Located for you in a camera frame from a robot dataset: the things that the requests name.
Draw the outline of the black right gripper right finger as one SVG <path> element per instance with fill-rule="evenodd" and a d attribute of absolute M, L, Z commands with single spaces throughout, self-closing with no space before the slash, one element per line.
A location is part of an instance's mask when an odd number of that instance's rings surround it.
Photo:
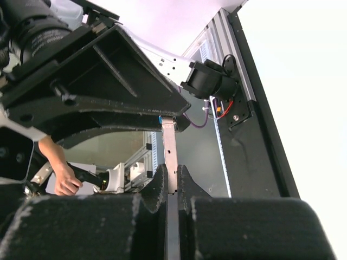
<path fill-rule="evenodd" d="M 318 216 L 293 198 L 213 198 L 178 167 L 181 259 L 335 259 Z"/>

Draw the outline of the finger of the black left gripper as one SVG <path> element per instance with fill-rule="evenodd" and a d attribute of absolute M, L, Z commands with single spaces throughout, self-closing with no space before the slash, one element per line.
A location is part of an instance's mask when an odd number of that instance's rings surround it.
<path fill-rule="evenodd" d="M 78 109 L 56 115 L 50 120 L 50 135 L 64 148 L 106 133 L 159 132 L 164 119 L 172 119 L 174 130 L 182 132 L 190 126 L 183 112 L 160 109 L 121 111 L 114 109 Z"/>

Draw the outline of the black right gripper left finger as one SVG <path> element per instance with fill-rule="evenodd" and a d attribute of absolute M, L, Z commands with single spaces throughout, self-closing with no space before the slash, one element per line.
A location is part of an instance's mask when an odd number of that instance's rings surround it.
<path fill-rule="evenodd" d="M 43 196 L 17 210 L 1 259 L 164 259 L 168 171 L 139 193 Z"/>

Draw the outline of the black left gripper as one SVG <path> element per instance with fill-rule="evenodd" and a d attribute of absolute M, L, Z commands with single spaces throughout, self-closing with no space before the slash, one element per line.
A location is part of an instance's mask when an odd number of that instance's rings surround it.
<path fill-rule="evenodd" d="M 10 120 L 24 127 L 77 112 L 181 116 L 190 103 L 125 28 L 79 27 L 15 67 L 2 88 Z"/>

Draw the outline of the silver SFP module plug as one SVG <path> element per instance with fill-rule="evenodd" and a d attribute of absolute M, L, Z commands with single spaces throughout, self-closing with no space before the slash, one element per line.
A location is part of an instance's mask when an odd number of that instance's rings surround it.
<path fill-rule="evenodd" d="M 166 259 L 180 259 L 179 222 L 178 222 L 178 160 L 176 150 L 175 120 L 160 117 L 164 160 L 168 171 L 168 203 L 166 221 Z"/>

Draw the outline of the person's forearm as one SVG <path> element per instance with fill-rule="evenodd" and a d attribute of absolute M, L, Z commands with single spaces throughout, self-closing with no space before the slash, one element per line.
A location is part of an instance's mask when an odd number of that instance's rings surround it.
<path fill-rule="evenodd" d="M 57 145 L 50 136 L 46 136 L 38 142 L 40 152 L 48 159 L 53 170 L 61 172 L 67 163 L 62 147 Z"/>

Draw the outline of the person's hand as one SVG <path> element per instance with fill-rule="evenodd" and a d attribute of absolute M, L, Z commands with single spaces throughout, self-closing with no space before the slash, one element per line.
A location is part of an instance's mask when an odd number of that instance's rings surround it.
<path fill-rule="evenodd" d="M 53 169 L 56 175 L 56 195 L 73 196 L 82 187 L 82 182 L 76 178 L 73 169 L 67 163 L 57 164 Z"/>

